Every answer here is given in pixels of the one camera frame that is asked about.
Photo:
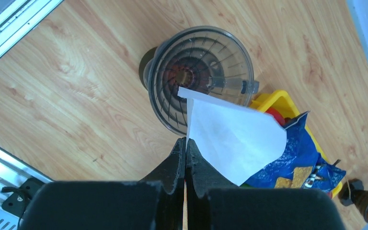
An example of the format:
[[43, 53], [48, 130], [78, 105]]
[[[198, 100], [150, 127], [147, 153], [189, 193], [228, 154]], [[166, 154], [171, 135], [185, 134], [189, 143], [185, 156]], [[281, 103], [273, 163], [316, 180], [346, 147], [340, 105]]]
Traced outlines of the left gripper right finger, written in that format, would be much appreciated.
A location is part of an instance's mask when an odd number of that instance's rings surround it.
[[185, 181], [188, 229], [209, 230], [211, 227], [209, 190], [235, 188], [237, 185], [208, 163], [193, 139], [188, 139], [186, 145]]

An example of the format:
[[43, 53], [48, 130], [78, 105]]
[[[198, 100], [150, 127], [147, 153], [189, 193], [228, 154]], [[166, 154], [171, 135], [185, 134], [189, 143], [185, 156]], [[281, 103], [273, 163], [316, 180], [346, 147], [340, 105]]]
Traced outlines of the white coffee filter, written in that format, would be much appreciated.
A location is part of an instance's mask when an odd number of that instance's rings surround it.
[[178, 96], [187, 100], [187, 138], [233, 184], [284, 153], [287, 133], [271, 115], [183, 87]]

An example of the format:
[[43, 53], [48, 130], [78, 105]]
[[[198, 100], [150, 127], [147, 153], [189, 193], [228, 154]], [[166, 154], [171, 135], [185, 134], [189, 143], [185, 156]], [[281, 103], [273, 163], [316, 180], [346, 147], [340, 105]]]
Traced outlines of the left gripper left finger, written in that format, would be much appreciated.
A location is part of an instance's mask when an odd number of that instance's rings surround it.
[[156, 200], [156, 230], [183, 228], [185, 148], [186, 138], [177, 139], [168, 157], [140, 180], [140, 182], [160, 186]]

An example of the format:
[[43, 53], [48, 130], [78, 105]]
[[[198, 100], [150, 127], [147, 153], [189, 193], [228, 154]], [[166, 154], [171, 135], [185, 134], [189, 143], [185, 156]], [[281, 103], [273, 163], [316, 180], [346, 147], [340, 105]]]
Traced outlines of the brown coffee dripper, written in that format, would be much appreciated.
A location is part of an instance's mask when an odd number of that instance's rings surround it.
[[355, 205], [364, 221], [368, 223], [368, 190], [364, 189], [361, 180], [355, 178], [345, 182], [338, 199], [345, 207]]

